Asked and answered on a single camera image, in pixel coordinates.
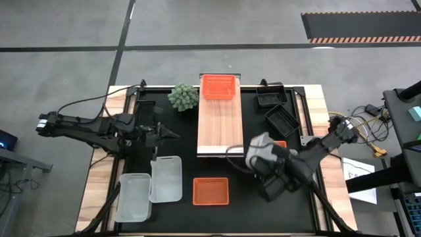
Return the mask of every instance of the orange basket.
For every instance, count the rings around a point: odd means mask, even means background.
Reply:
[[[232,99],[235,95],[234,75],[205,74],[202,80],[205,99]]]
[[[280,146],[280,147],[283,147],[283,148],[287,147],[287,142],[285,142],[285,141],[275,141],[274,143],[276,145]]]
[[[193,205],[228,205],[227,178],[194,178]]]

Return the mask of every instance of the white paper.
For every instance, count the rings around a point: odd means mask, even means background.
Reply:
[[[362,176],[362,175],[366,175],[366,174],[370,174],[370,172],[376,171],[373,165],[367,165],[367,164],[354,161],[351,159],[347,159],[347,158],[343,158],[342,161],[343,161],[343,176],[345,177],[345,180]],[[353,199],[377,204],[377,195],[376,195],[375,188],[349,194],[349,197]]]

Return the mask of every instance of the wooden cutting board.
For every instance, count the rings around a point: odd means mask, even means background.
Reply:
[[[232,145],[243,145],[243,122],[241,118],[240,80],[235,78],[235,95],[230,100],[205,99],[203,80],[200,83],[199,127],[197,136],[198,157],[225,157]],[[243,156],[244,149],[229,151],[230,157]]]

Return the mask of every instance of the black floor mat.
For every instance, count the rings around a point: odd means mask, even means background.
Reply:
[[[311,43],[382,43],[421,40],[416,11],[301,14]]]

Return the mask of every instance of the black plastic container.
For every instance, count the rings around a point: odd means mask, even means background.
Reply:
[[[287,103],[284,86],[263,86],[256,88],[257,103],[262,108],[273,107]]]
[[[277,105],[265,114],[266,121],[283,137],[291,135],[300,123],[282,106]]]

